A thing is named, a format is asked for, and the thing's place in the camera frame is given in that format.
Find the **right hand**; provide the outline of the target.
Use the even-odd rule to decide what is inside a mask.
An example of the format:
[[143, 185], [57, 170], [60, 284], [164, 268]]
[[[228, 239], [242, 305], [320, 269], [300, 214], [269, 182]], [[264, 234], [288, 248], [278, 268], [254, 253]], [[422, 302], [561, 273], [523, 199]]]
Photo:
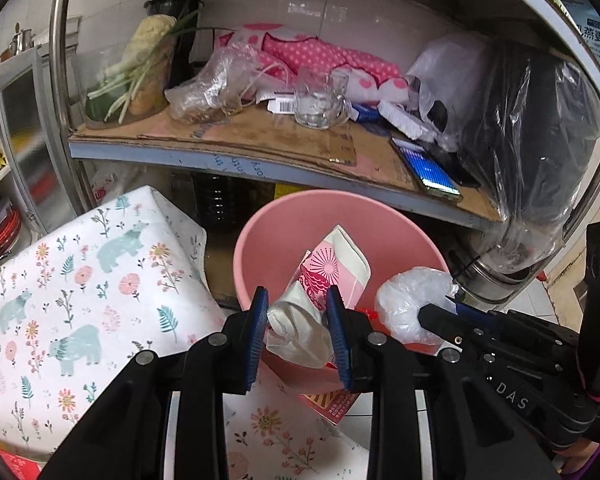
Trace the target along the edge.
[[599, 443], [580, 439], [570, 448], [557, 451], [557, 455], [564, 460], [559, 472], [561, 474], [575, 474], [592, 460], [599, 449]]

